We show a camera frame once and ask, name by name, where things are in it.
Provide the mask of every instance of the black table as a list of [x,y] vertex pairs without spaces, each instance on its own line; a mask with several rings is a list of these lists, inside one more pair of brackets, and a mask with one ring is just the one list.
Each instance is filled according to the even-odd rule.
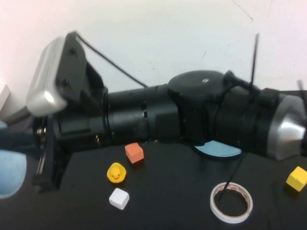
[[[212,189],[225,182],[238,159],[215,161],[179,144],[146,143],[144,165],[134,168],[124,146],[75,153],[59,192],[38,194],[31,186],[37,162],[28,159],[20,190],[0,200],[1,230],[305,230],[307,191],[292,197],[287,177],[307,159],[282,162],[248,154],[232,180],[245,187],[254,207],[243,223],[230,225],[215,217]],[[111,184],[106,171],[113,162],[127,169],[122,185]],[[130,195],[123,211],[109,203],[115,187]]]

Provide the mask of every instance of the roll of tape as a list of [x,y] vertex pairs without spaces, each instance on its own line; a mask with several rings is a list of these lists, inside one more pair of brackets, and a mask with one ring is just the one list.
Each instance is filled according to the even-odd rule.
[[241,216],[238,216],[238,217],[232,217],[232,216],[228,216],[228,215],[224,214],[223,212],[221,212],[217,208],[215,201],[214,201],[214,197],[218,192],[223,190],[225,184],[226,184],[226,182],[220,183],[212,190],[211,196],[210,196],[210,208],[218,219],[220,219],[220,220],[222,220],[226,223],[229,223],[229,224],[241,223],[249,217],[249,215],[250,215],[250,213],[253,209],[253,200],[251,199],[250,194],[248,193],[248,191],[244,187],[240,186],[239,184],[230,182],[227,189],[235,190],[238,193],[240,193],[244,197],[244,199],[246,200],[248,208],[247,208],[247,210],[244,214],[242,214]]

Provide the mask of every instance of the blue object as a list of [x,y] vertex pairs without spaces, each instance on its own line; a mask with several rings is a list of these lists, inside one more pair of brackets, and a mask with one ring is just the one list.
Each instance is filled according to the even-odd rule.
[[[0,129],[6,124],[0,121]],[[24,182],[27,159],[22,153],[0,150],[0,199],[15,194]]]
[[233,157],[239,155],[242,150],[235,147],[217,142],[210,141],[204,144],[203,146],[195,146],[195,148],[204,154],[213,156],[213,157]]

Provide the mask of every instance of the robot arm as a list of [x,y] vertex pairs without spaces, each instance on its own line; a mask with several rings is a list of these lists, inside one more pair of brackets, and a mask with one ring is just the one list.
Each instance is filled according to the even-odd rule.
[[192,71],[168,84],[108,93],[74,33],[42,54],[27,97],[42,154],[33,184],[59,188],[76,151],[159,140],[216,140],[271,159],[301,153],[306,114],[299,97],[260,90],[232,72]]

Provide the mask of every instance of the rubber duck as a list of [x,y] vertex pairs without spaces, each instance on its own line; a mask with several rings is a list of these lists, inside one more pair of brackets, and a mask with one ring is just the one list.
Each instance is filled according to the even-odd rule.
[[120,163],[111,164],[110,168],[107,170],[106,176],[112,183],[120,183],[126,177],[127,171]]

